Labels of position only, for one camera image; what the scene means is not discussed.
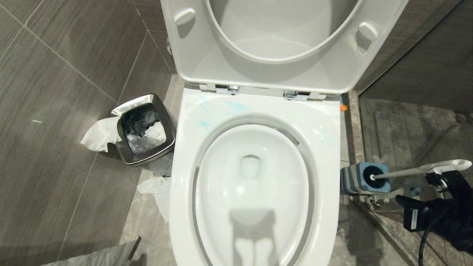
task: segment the toilet bowl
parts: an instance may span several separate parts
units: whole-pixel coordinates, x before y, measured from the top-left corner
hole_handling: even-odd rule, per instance
[[[178,265],[327,265],[340,102],[406,0],[162,0],[186,80],[169,228]]]

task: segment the white toilet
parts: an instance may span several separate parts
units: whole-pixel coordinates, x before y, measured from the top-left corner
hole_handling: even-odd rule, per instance
[[[180,266],[327,265],[340,102],[407,0],[161,0],[187,83],[170,235]]]

